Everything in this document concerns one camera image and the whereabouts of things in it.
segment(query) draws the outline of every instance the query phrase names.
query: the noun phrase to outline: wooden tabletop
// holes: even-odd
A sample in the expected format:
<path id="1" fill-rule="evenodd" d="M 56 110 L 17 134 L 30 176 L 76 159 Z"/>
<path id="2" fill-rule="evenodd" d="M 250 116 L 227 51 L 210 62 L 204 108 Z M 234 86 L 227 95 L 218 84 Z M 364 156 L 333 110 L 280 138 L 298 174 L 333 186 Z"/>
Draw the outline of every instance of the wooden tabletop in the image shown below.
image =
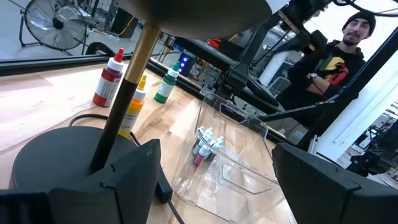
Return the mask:
<path id="1" fill-rule="evenodd" d="M 104 65 L 66 68 L 0 78 L 0 189 L 8 188 L 14 160 L 32 138 L 48 130 L 67 126 L 76 115 L 98 113 L 108 115 L 91 100 Z M 200 101 L 175 87 L 166 104 L 153 97 L 160 85 L 159 76 L 146 70 L 148 94 L 133 132 L 140 142 L 159 138 L 161 164 L 171 183 L 175 175 L 179 150 L 190 124 L 198 113 Z M 102 128 L 104 121 L 84 119 L 75 125 Z M 272 149 L 274 143 L 267 142 Z M 176 195 L 173 202 L 185 223 L 226 223 L 203 210 L 186 204 Z M 167 205 L 154 200 L 148 223 L 177 223 Z M 266 213 L 259 223 L 295 223 L 284 200 Z"/>

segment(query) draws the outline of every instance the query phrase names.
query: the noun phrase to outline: concrete floor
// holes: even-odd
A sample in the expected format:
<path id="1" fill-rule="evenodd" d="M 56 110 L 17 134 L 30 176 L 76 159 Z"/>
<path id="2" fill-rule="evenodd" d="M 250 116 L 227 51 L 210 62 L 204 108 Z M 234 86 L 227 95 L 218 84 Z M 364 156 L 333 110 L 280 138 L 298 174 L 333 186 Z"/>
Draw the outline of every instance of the concrete floor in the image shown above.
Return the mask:
<path id="1" fill-rule="evenodd" d="M 26 6 L 30 0 L 14 0 L 21 6 Z M 45 46 L 33 45 L 28 47 L 21 47 L 19 42 L 19 26 L 21 22 L 21 15 L 19 14 L 20 8 L 13 3 L 4 0 L 0 2 L 0 21 L 2 21 L 2 29 L 0 29 L 0 60 L 2 59 L 24 59 L 24 58 L 56 58 L 67 57 L 68 54 L 59 50 L 50 49 Z M 134 35 L 130 39 L 114 40 L 106 35 L 89 32 L 86 44 L 92 42 L 102 42 L 110 47 L 112 50 L 117 51 L 123 48 L 126 53 L 132 52 L 136 47 L 140 29 L 136 29 Z M 158 40 L 153 54 L 157 54 L 163 47 L 165 37 Z M 26 26 L 24 25 L 22 40 L 25 43 L 36 42 L 31 36 Z M 81 48 L 83 45 L 69 50 L 72 55 L 81 55 Z M 170 54 L 166 57 L 164 64 L 169 66 L 171 63 L 177 61 L 179 54 Z"/>

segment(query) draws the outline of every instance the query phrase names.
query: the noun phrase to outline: electric fan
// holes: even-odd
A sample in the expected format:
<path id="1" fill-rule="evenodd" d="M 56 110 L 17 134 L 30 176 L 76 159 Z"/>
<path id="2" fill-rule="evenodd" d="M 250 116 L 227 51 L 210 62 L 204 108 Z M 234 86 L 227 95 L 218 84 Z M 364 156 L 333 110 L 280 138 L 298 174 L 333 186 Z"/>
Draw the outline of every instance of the electric fan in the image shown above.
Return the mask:
<path id="1" fill-rule="evenodd" d="M 83 43 L 84 53 L 87 38 L 86 21 L 80 10 L 67 0 L 32 0 L 21 10 L 19 40 L 23 47 L 40 44 L 51 49 L 73 49 Z M 22 41 L 23 22 L 38 42 L 25 44 Z"/>

